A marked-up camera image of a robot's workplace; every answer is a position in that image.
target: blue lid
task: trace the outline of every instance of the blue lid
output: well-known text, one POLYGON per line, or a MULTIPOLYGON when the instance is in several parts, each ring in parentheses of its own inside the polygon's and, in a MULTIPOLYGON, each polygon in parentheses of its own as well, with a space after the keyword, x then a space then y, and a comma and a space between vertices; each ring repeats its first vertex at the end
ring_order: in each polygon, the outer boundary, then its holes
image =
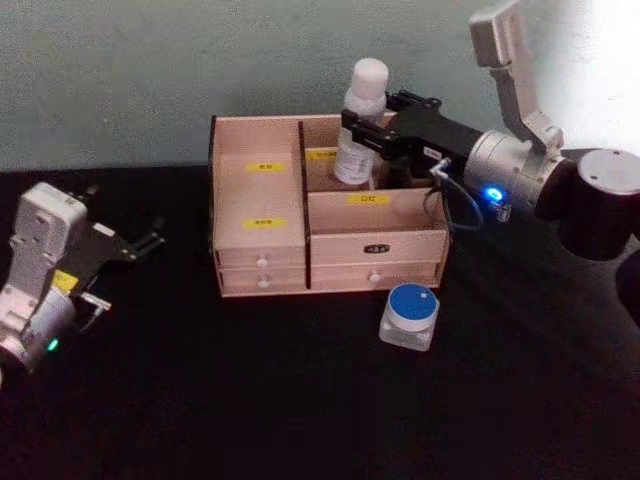
POLYGON ((389 304, 407 320, 424 320, 433 315, 437 307, 433 292, 417 283, 405 283, 391 290, 389 304))

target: cable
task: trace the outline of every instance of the cable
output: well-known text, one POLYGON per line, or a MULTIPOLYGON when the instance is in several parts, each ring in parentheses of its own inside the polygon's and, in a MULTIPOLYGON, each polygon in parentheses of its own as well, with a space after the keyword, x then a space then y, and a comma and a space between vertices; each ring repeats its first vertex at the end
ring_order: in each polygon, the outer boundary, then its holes
POLYGON ((480 207, 478 206, 478 203, 475 201, 475 199, 471 196, 471 194, 469 194, 469 192, 465 190, 465 188, 462 185, 460 185, 455 180, 452 180, 451 178, 447 178, 444 183, 448 185, 453 185, 460 193, 462 193, 462 195, 465 196, 465 198, 471 204, 471 207, 473 208, 473 211, 476 214, 476 220, 477 220, 476 224, 471 224, 471 225, 451 222, 451 226, 456 230, 466 230, 466 231, 480 230, 482 228, 482 225, 484 225, 484 217, 482 216, 482 211, 480 211, 480 207))
POLYGON ((438 176, 438 178, 441 180, 440 185, 436 188, 433 188, 429 193, 427 193, 425 195, 424 198, 424 202, 423 202, 423 207, 425 210, 425 213, 427 213, 427 215, 429 215, 429 210, 427 208, 427 202, 429 200, 429 198, 432 195, 435 195, 436 193, 442 192, 442 207, 444 209, 444 214, 445 214, 445 222, 446 225, 449 227, 450 230, 463 230, 463 231, 476 231, 476 230, 480 230, 484 224, 484 217, 482 216, 482 212, 480 211, 480 207, 478 206, 478 203, 474 200, 474 198, 469 194, 469 192, 467 192, 464 187, 462 187, 458 182, 456 182, 455 180, 452 180, 451 178, 449 178, 448 176, 438 176), (473 211, 476 215, 476 219, 477 219, 477 223, 475 224, 462 224, 462 223, 456 223, 453 221, 453 218, 451 216, 451 210, 449 208, 449 199, 448 199, 448 188, 442 188, 443 186, 445 187, 453 187, 456 190, 458 190, 460 193, 463 194, 463 196, 469 201, 469 203, 471 204, 471 207, 473 208, 473 211))

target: bottle cap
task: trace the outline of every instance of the bottle cap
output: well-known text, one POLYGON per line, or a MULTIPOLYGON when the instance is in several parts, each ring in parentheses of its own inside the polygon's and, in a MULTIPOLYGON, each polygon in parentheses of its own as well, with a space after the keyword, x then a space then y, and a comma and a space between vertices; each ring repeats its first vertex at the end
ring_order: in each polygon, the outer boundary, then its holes
POLYGON ((380 60, 363 58, 353 67, 351 91, 356 97, 374 100, 384 95, 389 69, 380 60))
POLYGON ((385 315, 396 327, 419 332, 435 322, 439 308, 440 302, 427 287, 404 283, 389 293, 385 315))

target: yellow sticker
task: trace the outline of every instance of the yellow sticker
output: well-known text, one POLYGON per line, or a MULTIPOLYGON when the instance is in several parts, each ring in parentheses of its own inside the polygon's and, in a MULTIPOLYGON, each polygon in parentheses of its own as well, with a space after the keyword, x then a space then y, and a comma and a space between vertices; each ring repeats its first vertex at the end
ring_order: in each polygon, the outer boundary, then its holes
POLYGON ((315 160, 335 160, 338 155, 337 148, 308 148, 305 151, 305 158, 307 162, 315 160))
POLYGON ((282 228, 287 226, 286 218, 248 218, 242 222, 244 228, 282 228))
POLYGON ((347 205, 388 205, 390 201, 391 197, 383 193, 352 193, 347 197, 347 205))
POLYGON ((65 295, 69 295, 73 287, 78 283, 78 279, 62 270, 56 270, 53 274, 53 286, 57 287, 65 295))
POLYGON ((275 173, 283 172, 287 166, 284 163, 250 163, 247 165, 249 173, 275 173))

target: small jar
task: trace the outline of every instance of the small jar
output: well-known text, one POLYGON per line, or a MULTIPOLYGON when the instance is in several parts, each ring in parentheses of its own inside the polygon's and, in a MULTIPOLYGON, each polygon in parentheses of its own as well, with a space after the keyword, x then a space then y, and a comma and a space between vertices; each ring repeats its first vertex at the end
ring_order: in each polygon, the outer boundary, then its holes
POLYGON ((389 292, 380 322, 380 339, 399 347, 426 352, 433 338, 440 302, 431 290, 404 283, 389 292))

